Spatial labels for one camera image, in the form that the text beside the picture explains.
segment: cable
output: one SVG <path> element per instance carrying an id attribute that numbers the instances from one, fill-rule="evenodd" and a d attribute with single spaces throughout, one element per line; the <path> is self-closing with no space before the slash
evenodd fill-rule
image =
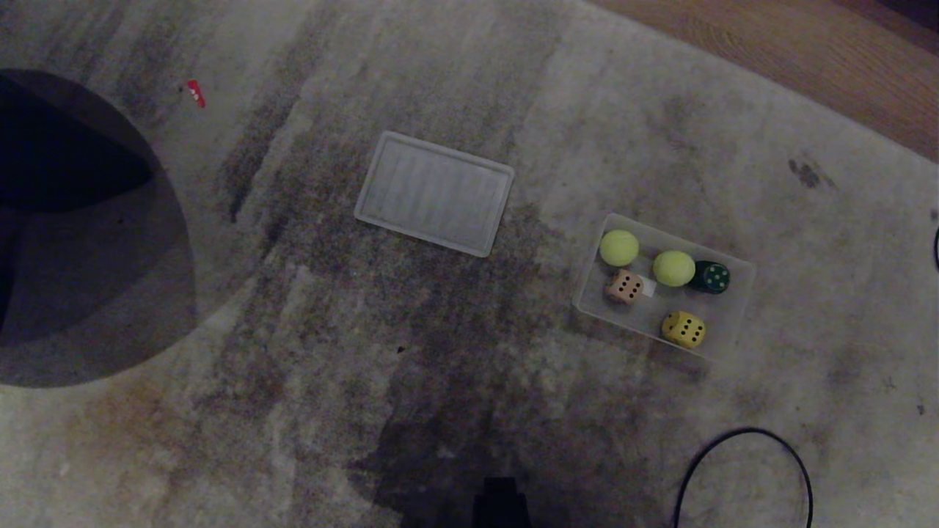
<path id="1" fill-rule="evenodd" d="M 939 243 L 939 233 L 936 234 L 936 242 Z M 795 458 L 796 462 L 798 462 L 799 469 L 802 470 L 802 476 L 806 479 L 806 490 L 808 491 L 808 521 L 806 521 L 806 528 L 811 528 L 812 512 L 814 510 L 815 500 L 812 496 L 812 483 L 808 479 L 808 470 L 806 469 L 806 465 L 802 463 L 802 459 L 795 452 L 795 449 L 793 449 L 793 447 L 785 440 L 782 440 L 776 434 L 771 433 L 766 429 L 760 429 L 756 427 L 744 427 L 741 429 L 728 431 L 712 440 L 711 443 L 708 443 L 704 449 L 702 449 L 700 453 L 695 456 L 694 460 L 691 461 L 691 465 L 688 467 L 688 472 L 685 473 L 685 480 L 682 481 L 682 487 L 678 490 L 678 502 L 675 504 L 674 524 L 672 524 L 673 528 L 678 528 L 678 518 L 682 515 L 682 500 L 685 499 L 685 490 L 688 488 L 688 482 L 691 481 L 691 476 L 695 473 L 695 470 L 698 469 L 698 464 L 700 464 L 704 457 L 706 457 L 707 454 L 710 453 L 715 447 L 718 447 L 725 441 L 735 436 L 750 433 L 762 434 L 763 436 L 768 436 L 769 438 L 772 438 L 773 440 L 781 443 L 782 446 L 786 448 L 786 451 L 789 451 L 789 454 Z"/>
<path id="2" fill-rule="evenodd" d="M 936 264 L 936 270 L 939 271 L 939 229 L 936 229 L 936 238 L 932 239 L 932 260 Z"/>

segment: dice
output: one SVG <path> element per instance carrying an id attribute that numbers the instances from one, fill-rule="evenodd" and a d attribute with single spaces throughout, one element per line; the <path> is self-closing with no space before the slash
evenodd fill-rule
<path id="1" fill-rule="evenodd" d="M 607 296 L 616 303 L 632 304 L 642 293 L 642 279 L 629 270 L 619 270 L 607 286 Z"/>
<path id="2" fill-rule="evenodd" d="M 727 266 L 710 260 L 695 262 L 695 276 L 688 283 L 698 291 L 722 293 L 731 284 L 731 272 Z"/>
<path id="3" fill-rule="evenodd" d="M 706 333 L 704 321 L 687 312 L 671 312 L 662 321 L 662 336 L 686 349 L 694 349 L 700 345 Z"/>

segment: tennis ball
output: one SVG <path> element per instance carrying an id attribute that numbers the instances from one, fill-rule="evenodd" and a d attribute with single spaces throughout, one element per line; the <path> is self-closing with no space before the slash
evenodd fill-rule
<path id="1" fill-rule="evenodd" d="M 638 254 L 639 241 L 624 229 L 613 229 L 600 239 L 600 258 L 610 266 L 625 266 Z"/>
<path id="2" fill-rule="evenodd" d="M 653 261 L 652 271 L 665 286 L 684 286 L 695 276 L 695 261 L 683 251 L 663 251 Z"/>

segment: clear plastic tray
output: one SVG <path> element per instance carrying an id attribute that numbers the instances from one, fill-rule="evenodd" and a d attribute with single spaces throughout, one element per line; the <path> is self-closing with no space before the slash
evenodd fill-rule
<path id="1" fill-rule="evenodd" d="M 655 256 L 662 251 L 677 249 L 688 253 L 695 260 L 713 260 L 724 264 L 731 272 L 731 283 L 727 290 L 716 295 L 689 287 L 666 287 L 657 284 L 652 297 L 643 296 L 631 306 L 613 303 L 604 295 L 604 288 L 617 269 L 607 265 L 600 258 L 598 251 L 603 234 L 612 229 L 625 229 L 639 239 L 639 256 L 626 266 L 631 272 L 654 280 L 652 262 Z M 756 275 L 756 266 L 749 262 L 611 213 L 597 230 L 590 246 L 590 254 L 574 292 L 574 306 L 587 315 L 648 335 L 652 339 L 687 350 L 705 359 L 717 361 L 722 352 L 731 350 L 736 344 Z M 690 312 L 707 325 L 704 342 L 694 349 L 679 347 L 661 336 L 662 319 L 675 310 Z"/>
<path id="2" fill-rule="evenodd" d="M 474 256 L 489 256 L 515 171 L 465 152 L 384 132 L 355 217 Z"/>

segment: red object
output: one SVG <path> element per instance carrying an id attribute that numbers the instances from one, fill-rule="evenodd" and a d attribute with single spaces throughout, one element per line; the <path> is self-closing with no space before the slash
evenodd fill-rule
<path id="1" fill-rule="evenodd" d="M 199 87 L 199 82 L 195 79 L 189 81 L 189 93 L 192 94 L 192 98 L 195 99 L 195 102 L 199 104 L 199 108 L 206 107 L 206 99 L 202 97 L 202 88 Z"/>

